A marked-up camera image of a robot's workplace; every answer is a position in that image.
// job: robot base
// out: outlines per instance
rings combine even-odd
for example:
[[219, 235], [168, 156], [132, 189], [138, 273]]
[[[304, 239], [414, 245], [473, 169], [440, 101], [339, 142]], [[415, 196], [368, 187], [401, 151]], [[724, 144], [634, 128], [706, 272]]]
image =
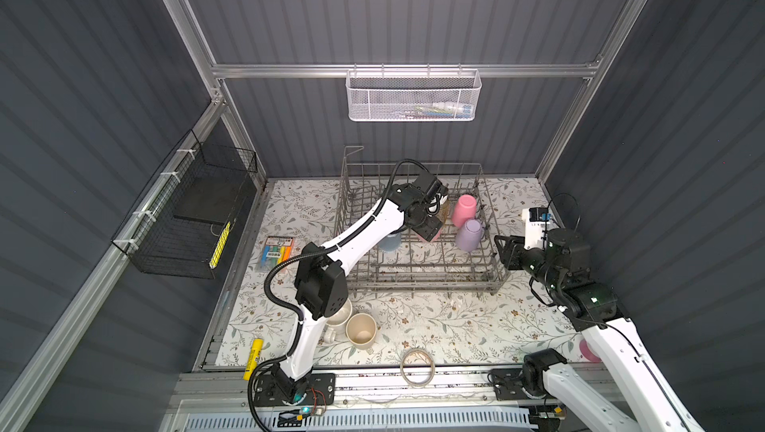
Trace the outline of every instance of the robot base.
[[[316, 390], [318, 396], [318, 405], [324, 405], [324, 399], [326, 399], [327, 405], [334, 403], [334, 387], [335, 387], [335, 374], [311, 374], [311, 378], [308, 380], [309, 390], [306, 393], [300, 404], [294, 404], [294, 406], [313, 407], [314, 396], [311, 393], [311, 388]], [[282, 393], [282, 390], [276, 385], [276, 380], [271, 374], [263, 374], [258, 379], [258, 383], [255, 385], [255, 394], [253, 397], [253, 403], [255, 407], [280, 407], [284, 405], [293, 405], [290, 403], [292, 398], [288, 398]]]

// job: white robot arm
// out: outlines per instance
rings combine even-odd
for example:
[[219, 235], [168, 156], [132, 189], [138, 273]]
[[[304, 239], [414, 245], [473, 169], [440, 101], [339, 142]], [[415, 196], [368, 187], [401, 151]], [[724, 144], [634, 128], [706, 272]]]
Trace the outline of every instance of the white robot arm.
[[[411, 183], [394, 185], [398, 167], [414, 163], [422, 172]], [[297, 402], [303, 398], [313, 368], [314, 352], [327, 318], [338, 312], [348, 298], [346, 276], [358, 260], [381, 239], [392, 232], [411, 228], [430, 241], [441, 229], [436, 217], [445, 201], [448, 188], [425, 167], [404, 159], [393, 168], [388, 185], [370, 211], [349, 229], [321, 246], [309, 243], [300, 256], [278, 265], [265, 280], [265, 295], [274, 303], [296, 312], [292, 342], [271, 369], [282, 393]], [[298, 261], [294, 285], [298, 305], [275, 297], [270, 282], [275, 273], [289, 262]]]
[[548, 230], [548, 208], [526, 209], [522, 217], [525, 238], [495, 237], [500, 260], [508, 269], [528, 271], [530, 284], [545, 287], [550, 305], [569, 318], [606, 365], [637, 421], [592, 389], [555, 350], [524, 358], [524, 391], [560, 399], [594, 432], [703, 431], [651, 359], [614, 292], [591, 280], [584, 238], [566, 228]]
[[[369, 212], [361, 217], [356, 223], [354, 223], [349, 229], [343, 232], [336, 238], [330, 239], [330, 241], [321, 245], [329, 249], [332, 246], [340, 243], [344, 238], [347, 238], [351, 233], [359, 229], [366, 223], [367, 219], [372, 216], [374, 210], [377, 208], [379, 200], [375, 203], [375, 206], [369, 210]], [[385, 205], [380, 210], [380, 213], [372, 221], [372, 223], [359, 233], [351, 242], [348, 242], [345, 246], [342, 246], [338, 251], [331, 252], [327, 256], [332, 261], [340, 261], [343, 272], [347, 276], [353, 266], [356, 265], [358, 260], [372, 249], [377, 243], [380, 242], [385, 236], [391, 232], [399, 229], [404, 225], [404, 212], [398, 210], [398, 206], [391, 200], [386, 200]], [[300, 335], [300, 341], [298, 342], [295, 351], [287, 360], [282, 362], [282, 370], [284, 373], [293, 380], [299, 380], [303, 378], [311, 371], [314, 366], [314, 353], [321, 337], [321, 332], [324, 331], [324, 325], [327, 322], [327, 316], [321, 316], [318, 319], [314, 319], [311, 315], [311, 311], [305, 306], [300, 304], [298, 307], [303, 311], [303, 330]], [[298, 319], [295, 318], [295, 323], [292, 327], [291, 337], [294, 337], [295, 331], [298, 328]]]

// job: red wire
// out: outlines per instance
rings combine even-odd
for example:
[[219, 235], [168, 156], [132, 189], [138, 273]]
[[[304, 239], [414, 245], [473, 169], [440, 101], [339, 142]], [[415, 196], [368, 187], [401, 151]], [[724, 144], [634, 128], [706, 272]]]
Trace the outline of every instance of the red wire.
[[319, 394], [321, 394], [321, 400], [324, 401], [324, 411], [327, 411], [327, 398], [324, 397], [324, 393], [322, 391], [319, 391]]
[[318, 399], [316, 398], [316, 391], [314, 390], [314, 388], [311, 388], [311, 392], [313, 392], [313, 393], [314, 393], [314, 408], [313, 408], [313, 409], [311, 409], [311, 414], [309, 414], [309, 415], [313, 415], [313, 414], [314, 414], [314, 412], [316, 411], [316, 403], [317, 403], [317, 400], [318, 400]]

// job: yellow label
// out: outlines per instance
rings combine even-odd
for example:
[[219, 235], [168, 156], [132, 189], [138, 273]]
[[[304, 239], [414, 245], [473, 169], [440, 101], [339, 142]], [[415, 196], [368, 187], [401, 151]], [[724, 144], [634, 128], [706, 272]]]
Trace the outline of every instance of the yellow label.
[[226, 245], [226, 239], [229, 238], [230, 231], [231, 222], [227, 222], [226, 227], [220, 233], [220, 238], [218, 238], [218, 245], [215, 246], [215, 253], [213, 253], [213, 258], [210, 259], [210, 269], [215, 269], [215, 266], [218, 265], [218, 261], [220, 261], [220, 255], [224, 253], [224, 246]]

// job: purple cup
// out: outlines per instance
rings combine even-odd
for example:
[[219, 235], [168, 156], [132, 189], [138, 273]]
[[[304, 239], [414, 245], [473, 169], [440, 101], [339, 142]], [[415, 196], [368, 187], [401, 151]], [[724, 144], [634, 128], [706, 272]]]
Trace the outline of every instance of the purple cup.
[[454, 244], [462, 251], [469, 253], [481, 244], [483, 238], [483, 225], [477, 219], [468, 219], [457, 232]]

